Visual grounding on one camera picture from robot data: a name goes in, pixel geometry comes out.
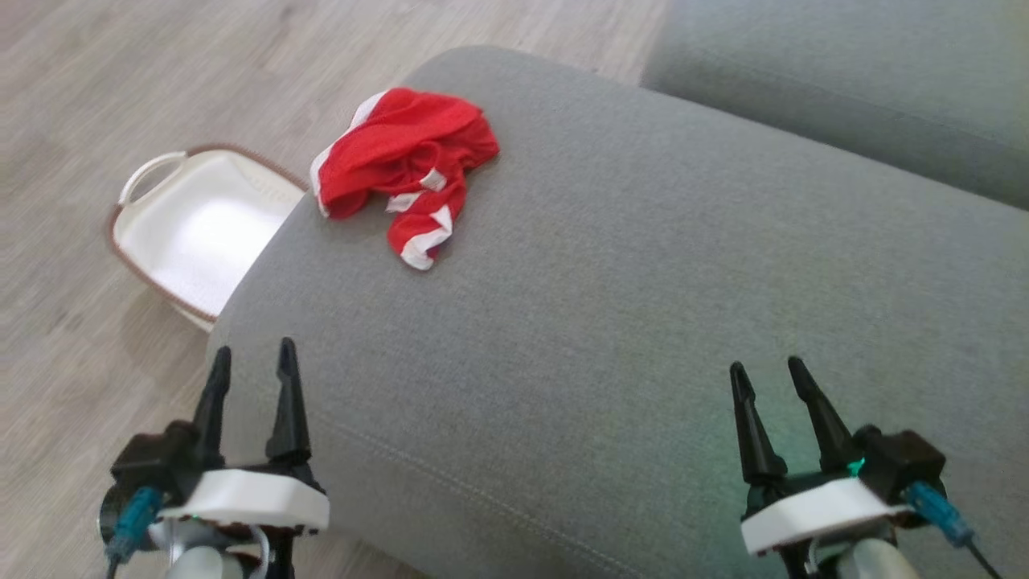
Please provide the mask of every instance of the wooden floor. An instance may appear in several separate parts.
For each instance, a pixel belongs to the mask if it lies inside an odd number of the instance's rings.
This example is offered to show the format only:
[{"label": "wooden floor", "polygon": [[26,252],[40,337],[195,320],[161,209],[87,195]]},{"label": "wooden floor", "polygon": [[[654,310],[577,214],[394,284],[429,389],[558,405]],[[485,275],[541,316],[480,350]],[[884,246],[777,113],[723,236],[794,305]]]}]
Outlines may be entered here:
[{"label": "wooden floor", "polygon": [[[3,2],[0,576],[101,577],[107,467],[132,434],[187,418],[204,378],[206,335],[105,245],[136,167],[230,141],[306,174],[358,103],[452,46],[635,83],[664,3]],[[414,574],[356,538],[298,548],[303,578]],[[163,564],[137,556],[119,576],[161,577]]]}]

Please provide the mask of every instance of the green led light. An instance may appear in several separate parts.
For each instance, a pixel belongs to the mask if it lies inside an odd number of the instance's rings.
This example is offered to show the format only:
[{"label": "green led light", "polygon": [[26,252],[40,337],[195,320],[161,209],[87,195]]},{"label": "green led light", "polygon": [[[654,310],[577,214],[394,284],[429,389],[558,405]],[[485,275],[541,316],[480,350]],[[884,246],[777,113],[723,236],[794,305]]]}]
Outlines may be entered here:
[{"label": "green led light", "polygon": [[847,469],[850,470],[850,476],[852,478],[856,478],[857,473],[861,472],[861,467],[863,466],[864,466],[863,458],[860,461],[854,461],[853,463],[847,465]]}]

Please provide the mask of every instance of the blue connector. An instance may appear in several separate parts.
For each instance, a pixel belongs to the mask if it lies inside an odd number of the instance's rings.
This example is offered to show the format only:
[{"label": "blue connector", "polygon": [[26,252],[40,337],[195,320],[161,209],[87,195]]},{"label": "blue connector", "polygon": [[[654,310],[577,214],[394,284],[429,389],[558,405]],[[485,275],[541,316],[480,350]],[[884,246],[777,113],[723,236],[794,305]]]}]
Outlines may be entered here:
[{"label": "blue connector", "polygon": [[108,560],[115,566],[129,562],[146,537],[146,528],[157,518],[161,507],[161,492],[152,486],[144,486],[132,496],[114,526],[114,537],[104,548]]},{"label": "blue connector", "polygon": [[965,547],[975,535],[961,518],[961,513],[947,499],[928,484],[918,481],[904,492],[904,498],[915,512],[938,527],[954,547]]}]

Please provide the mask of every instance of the robotic arm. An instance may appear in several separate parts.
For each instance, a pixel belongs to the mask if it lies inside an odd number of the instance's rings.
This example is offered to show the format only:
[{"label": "robotic arm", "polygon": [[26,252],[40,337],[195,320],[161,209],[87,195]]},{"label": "robotic arm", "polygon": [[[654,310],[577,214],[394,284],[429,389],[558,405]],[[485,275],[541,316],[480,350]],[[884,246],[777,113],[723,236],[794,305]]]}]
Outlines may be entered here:
[{"label": "robotic arm", "polygon": [[743,365],[729,371],[743,480],[750,485],[741,524],[747,551],[777,552],[791,579],[917,579],[896,548],[895,530],[931,522],[999,577],[947,502],[943,454],[912,431],[887,436],[870,425],[851,436],[804,362],[790,358],[788,366],[818,440],[819,472],[787,474]]},{"label": "robotic arm", "polygon": [[[221,456],[230,363],[229,350],[219,350],[191,423],[134,436],[111,467],[115,483],[99,518],[108,579],[137,550],[166,551],[166,579],[295,579],[293,540],[327,528],[328,499],[308,465],[295,346],[283,338],[279,351],[282,386],[265,463],[229,468]],[[946,458],[912,431],[887,436],[867,426],[851,436],[804,363],[790,358],[788,365],[818,440],[818,472],[788,474],[743,365],[730,369],[743,480],[750,485],[741,524],[747,551],[777,552],[791,579],[917,579],[896,548],[895,530],[931,522],[999,577],[946,500],[939,480]],[[253,544],[259,556],[234,550]]]},{"label": "robotic arm", "polygon": [[[228,468],[221,422],[232,354],[215,356],[191,423],[136,435],[111,467],[100,534],[114,577],[136,550],[165,550],[167,579],[293,579],[293,540],[328,526],[329,504],[308,461],[308,434],[296,347],[283,338],[282,383],[267,463]],[[257,544],[260,556],[233,547]]]}]

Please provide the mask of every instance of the basket handle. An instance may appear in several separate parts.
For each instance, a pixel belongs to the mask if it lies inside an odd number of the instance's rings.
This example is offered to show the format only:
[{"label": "basket handle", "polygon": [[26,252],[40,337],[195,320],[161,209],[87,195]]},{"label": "basket handle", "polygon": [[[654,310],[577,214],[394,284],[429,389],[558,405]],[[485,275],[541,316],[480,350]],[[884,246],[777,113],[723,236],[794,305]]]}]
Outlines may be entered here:
[{"label": "basket handle", "polygon": [[[133,173],[131,177],[129,177],[129,180],[126,182],[126,186],[121,187],[121,195],[118,196],[118,205],[125,207],[126,205],[129,205],[132,202],[131,200],[133,191],[135,191],[136,186],[139,185],[139,182],[143,180],[143,177],[149,174],[150,171],[153,171],[157,167],[162,167],[164,165],[169,165],[172,162],[178,162],[179,168],[181,168],[182,161],[185,160],[187,156],[188,155],[185,153],[185,151],[177,150],[175,152],[166,152],[165,154],[162,154],[159,156],[154,156],[153,158],[144,162],[142,167],[136,169],[136,172]],[[153,185],[153,187],[151,187],[150,190],[153,190],[154,188],[157,188],[161,185],[165,184],[178,172],[179,169],[178,168],[175,169],[167,177],[162,179],[159,183]]]}]

